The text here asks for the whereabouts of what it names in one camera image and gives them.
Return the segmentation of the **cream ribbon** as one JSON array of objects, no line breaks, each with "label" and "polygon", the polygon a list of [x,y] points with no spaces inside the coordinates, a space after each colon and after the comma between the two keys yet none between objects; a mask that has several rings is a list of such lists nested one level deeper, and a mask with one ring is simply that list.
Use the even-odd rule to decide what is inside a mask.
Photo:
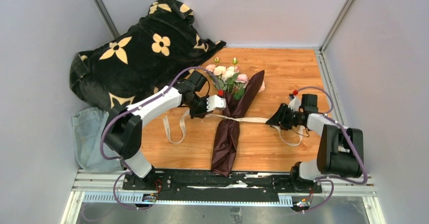
[{"label": "cream ribbon", "polygon": [[[267,123],[268,122],[267,118],[262,118],[262,117],[244,117],[244,118],[236,118],[236,119],[234,119],[234,118],[223,116],[223,115],[219,115],[219,114],[208,114],[207,116],[208,117],[215,116],[215,117],[219,117],[219,118],[222,118],[222,119],[234,120],[234,121],[237,121],[237,122],[249,122],[249,123]],[[166,137],[167,137],[168,141],[171,144],[180,144],[185,139],[185,137],[186,137],[185,119],[187,117],[190,117],[189,110],[186,110],[185,113],[182,115],[182,117],[179,120],[179,127],[180,127],[181,133],[182,133],[182,138],[179,141],[173,141],[171,139],[171,130],[170,130],[170,124],[169,124],[168,116],[163,117],[162,121],[163,121],[163,126],[164,126],[164,130],[165,130],[165,134],[166,134]],[[286,145],[291,146],[291,147],[297,147],[297,146],[299,146],[301,144],[301,142],[302,142],[302,140],[303,140],[304,137],[308,138],[310,136],[308,133],[306,135],[304,134],[304,131],[305,131],[305,127],[304,126],[299,126],[297,131],[294,130],[294,129],[292,129],[292,131],[299,136],[299,141],[297,143],[290,143],[290,142],[287,142],[283,138],[280,126],[275,126],[273,124],[269,124],[269,126],[275,128],[278,131],[278,133],[279,133],[280,140],[283,143],[285,143]]]}]

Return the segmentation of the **pink fake flower stem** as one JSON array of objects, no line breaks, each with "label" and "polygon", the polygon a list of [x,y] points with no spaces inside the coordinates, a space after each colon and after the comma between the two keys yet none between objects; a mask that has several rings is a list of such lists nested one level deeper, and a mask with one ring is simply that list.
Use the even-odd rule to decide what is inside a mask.
[{"label": "pink fake flower stem", "polygon": [[237,78],[234,81],[234,86],[232,89],[232,95],[235,100],[240,100],[245,93],[245,88],[249,82],[249,78],[246,74],[238,74]]},{"label": "pink fake flower stem", "polygon": [[212,72],[212,73],[213,73],[213,75],[215,75],[215,76],[220,76],[220,75],[222,75],[222,73],[223,73],[223,68],[222,68],[222,66],[220,66],[220,65],[219,65],[220,58],[219,58],[219,57],[215,57],[215,58],[213,59],[213,61],[214,61],[214,63],[213,63],[213,64],[210,64],[210,65],[207,65],[207,66],[206,66],[206,70],[208,70],[208,71]]}]

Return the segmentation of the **dark red wrapping paper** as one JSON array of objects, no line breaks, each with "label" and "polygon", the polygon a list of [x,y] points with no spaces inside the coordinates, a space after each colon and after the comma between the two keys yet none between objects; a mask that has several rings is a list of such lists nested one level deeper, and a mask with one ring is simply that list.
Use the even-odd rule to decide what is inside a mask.
[{"label": "dark red wrapping paper", "polygon": [[243,118],[246,115],[264,82],[264,77],[263,70],[252,76],[239,100],[236,100],[231,93],[224,93],[227,105],[222,115],[227,118],[222,119],[217,126],[210,171],[224,177],[228,177],[232,172],[240,135],[240,122],[234,119]]}]

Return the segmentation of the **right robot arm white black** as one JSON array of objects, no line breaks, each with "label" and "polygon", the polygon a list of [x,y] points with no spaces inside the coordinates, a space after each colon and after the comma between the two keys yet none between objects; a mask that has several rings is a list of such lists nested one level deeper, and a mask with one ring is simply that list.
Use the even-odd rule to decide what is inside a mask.
[{"label": "right robot arm white black", "polygon": [[298,100],[291,94],[289,104],[281,104],[266,124],[277,130],[304,128],[317,133],[320,143],[316,159],[297,162],[284,182],[296,192],[313,187],[316,182],[336,178],[358,184],[366,184],[368,175],[363,164],[363,132],[341,125],[319,112],[317,95],[304,94]]}]

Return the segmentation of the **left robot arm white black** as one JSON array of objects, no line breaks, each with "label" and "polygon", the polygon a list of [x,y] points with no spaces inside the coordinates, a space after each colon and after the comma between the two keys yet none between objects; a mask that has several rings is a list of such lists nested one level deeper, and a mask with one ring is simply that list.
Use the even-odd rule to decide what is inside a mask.
[{"label": "left robot arm white black", "polygon": [[188,107],[191,118],[204,118],[213,110],[224,108],[225,100],[218,95],[197,95],[206,81],[198,71],[193,71],[188,78],[178,74],[170,85],[147,99],[128,106],[114,106],[101,136],[100,150],[109,147],[137,185],[142,189],[151,188],[156,183],[155,168],[140,151],[142,129],[164,112],[179,106]]}]

